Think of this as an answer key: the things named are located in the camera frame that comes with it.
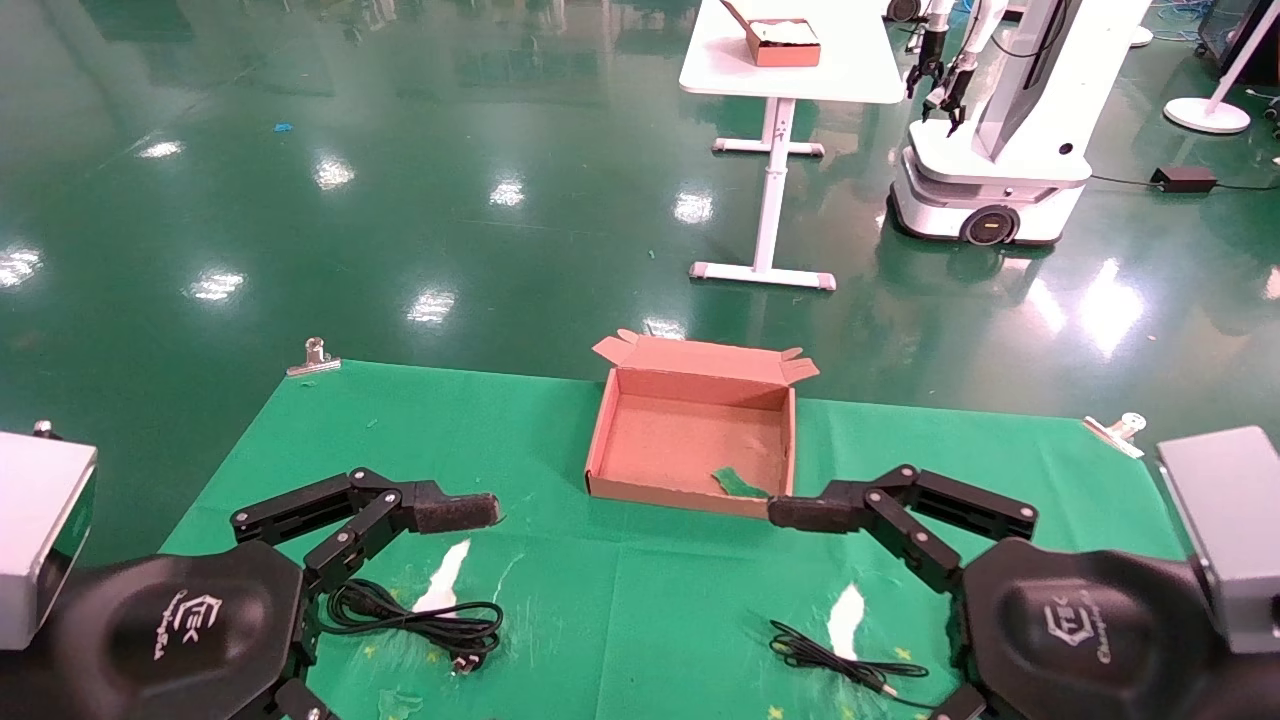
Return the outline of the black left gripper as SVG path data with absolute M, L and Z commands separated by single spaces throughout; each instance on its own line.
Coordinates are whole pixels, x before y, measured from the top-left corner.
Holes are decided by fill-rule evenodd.
M 314 664 L 303 588 L 335 592 L 404 532 L 499 520 L 492 493 L 453 496 L 433 480 L 356 468 L 236 510 L 239 544 L 220 553 L 76 570 L 31 643 L 3 652 L 1 715 L 337 719 L 292 680 Z M 305 555 L 303 571 L 271 547 L 329 525 L 337 529 Z

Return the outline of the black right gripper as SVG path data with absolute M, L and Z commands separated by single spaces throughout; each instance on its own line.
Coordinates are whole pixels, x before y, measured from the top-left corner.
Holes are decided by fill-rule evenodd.
M 1002 541 L 963 571 L 920 516 Z M 1275 653 L 1238 653 L 1184 562 L 1030 541 L 1038 510 L 911 465 L 772 496 L 780 528 L 864 530 L 925 585 L 957 598 L 960 685 L 929 720 L 1275 719 Z

